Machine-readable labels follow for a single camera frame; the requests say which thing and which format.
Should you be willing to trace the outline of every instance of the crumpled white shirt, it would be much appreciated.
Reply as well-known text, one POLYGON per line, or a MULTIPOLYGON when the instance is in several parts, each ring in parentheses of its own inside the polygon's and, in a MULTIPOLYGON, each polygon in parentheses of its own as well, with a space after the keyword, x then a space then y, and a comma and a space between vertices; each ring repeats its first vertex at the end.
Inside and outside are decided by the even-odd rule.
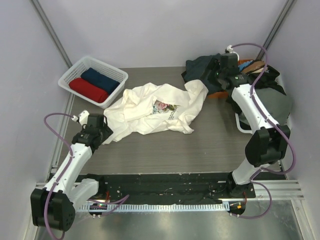
POLYGON ((142 135, 166 130, 191 134, 189 124, 202 109, 208 89, 200 80, 185 85, 185 91, 169 84, 147 83, 125 89, 123 97, 104 110, 113 134, 103 142, 118 142, 132 132, 142 135))

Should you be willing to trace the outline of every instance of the pile of clothes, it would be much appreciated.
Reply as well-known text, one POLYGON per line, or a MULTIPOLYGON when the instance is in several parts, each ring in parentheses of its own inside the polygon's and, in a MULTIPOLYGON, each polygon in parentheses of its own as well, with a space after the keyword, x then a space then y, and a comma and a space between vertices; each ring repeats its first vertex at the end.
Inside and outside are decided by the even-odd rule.
POLYGON ((89 68, 69 83, 69 87, 77 93, 97 103, 103 103, 119 86, 119 82, 107 77, 93 68, 89 68))
MULTIPOLYGON (((187 83, 194 79, 199 79, 208 88, 209 95, 223 92, 221 85, 217 81, 217 72, 220 69, 220 54, 200 56, 195 60, 186 61, 186 71, 181 75, 187 83)), ((248 60, 238 63, 239 71, 246 74, 253 81, 261 73, 265 66, 262 60, 248 60)), ((276 78, 280 73, 272 66, 268 65, 266 71, 255 85, 255 92, 259 99, 280 125, 284 125, 292 108, 292 100, 288 97, 276 78)), ((250 130, 249 123, 238 104, 227 98, 232 109, 239 115, 240 126, 244 130, 250 130)))

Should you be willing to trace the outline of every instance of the white laundry basket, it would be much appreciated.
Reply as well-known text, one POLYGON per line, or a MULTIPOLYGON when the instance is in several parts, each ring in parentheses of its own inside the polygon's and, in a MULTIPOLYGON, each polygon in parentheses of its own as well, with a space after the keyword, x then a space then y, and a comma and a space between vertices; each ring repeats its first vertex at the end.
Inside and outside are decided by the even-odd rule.
POLYGON ((106 109, 115 100, 115 98, 119 95, 119 93, 125 88, 125 83, 127 79, 128 79, 128 73, 126 73, 125 71, 122 71, 114 66, 111 66, 102 61, 94 59, 93 57, 85 56, 81 58, 79 61, 77 61, 68 71, 66 71, 65 74, 63 74, 63 76, 58 81, 58 85, 82 99, 85 99, 88 102, 94 105, 97 105, 102 109, 106 109), (95 102, 81 95, 80 93, 77 93, 76 91, 72 90, 69 87, 69 83, 72 80, 76 78, 80 78, 81 74, 84 71, 88 70, 89 68, 93 68, 97 72, 120 83, 119 86, 102 103, 95 102))

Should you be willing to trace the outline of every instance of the blue cloth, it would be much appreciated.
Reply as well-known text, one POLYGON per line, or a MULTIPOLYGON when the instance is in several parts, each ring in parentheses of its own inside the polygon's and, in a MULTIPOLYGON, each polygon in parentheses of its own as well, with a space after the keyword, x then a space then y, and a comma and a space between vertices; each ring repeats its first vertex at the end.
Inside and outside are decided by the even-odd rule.
POLYGON ((238 66, 240 72, 242 72, 242 70, 243 70, 244 68, 248 67, 251 62, 252 62, 252 60, 251 60, 251 61, 246 61, 246 62, 240 64, 240 65, 238 66))
POLYGON ((119 82, 102 75, 93 68, 89 68, 81 74, 81 78, 92 85, 105 90, 109 95, 119 86, 119 82))

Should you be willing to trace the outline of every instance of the dark gray cloth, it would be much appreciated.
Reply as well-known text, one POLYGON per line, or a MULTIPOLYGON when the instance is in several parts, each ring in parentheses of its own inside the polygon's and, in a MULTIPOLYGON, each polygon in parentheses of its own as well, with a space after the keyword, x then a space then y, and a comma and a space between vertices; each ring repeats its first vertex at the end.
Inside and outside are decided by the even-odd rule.
MULTIPOLYGON (((280 125, 284 125, 293 104, 290 97, 269 87, 256 89, 255 92, 270 115, 277 120, 280 125)), ((243 112, 239 115, 239 120, 244 124, 249 125, 243 112)))
POLYGON ((212 71, 215 73, 215 67, 218 64, 211 62, 212 59, 220 60, 220 54, 210 55, 210 56, 200 56, 195 60, 187 60, 185 62, 185 73, 182 74, 184 81, 187 83, 192 80, 201 80, 203 84, 208 88, 208 94, 214 94, 221 91, 221 87, 217 84, 213 84, 208 80, 212 71))

